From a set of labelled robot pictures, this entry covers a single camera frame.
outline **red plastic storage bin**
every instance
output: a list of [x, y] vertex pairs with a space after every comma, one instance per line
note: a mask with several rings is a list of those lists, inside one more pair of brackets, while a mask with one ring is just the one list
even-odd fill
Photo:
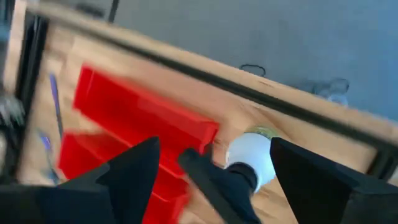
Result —
[[88, 66], [81, 70], [73, 106], [128, 146], [158, 136], [160, 166], [176, 177], [184, 175], [177, 157], [188, 147], [203, 154], [218, 130], [216, 122], [130, 79]]
[[[73, 179], [127, 149], [125, 144], [105, 133], [64, 133], [58, 167], [68, 179]], [[159, 168], [143, 223], [177, 223], [189, 198], [188, 184]]]

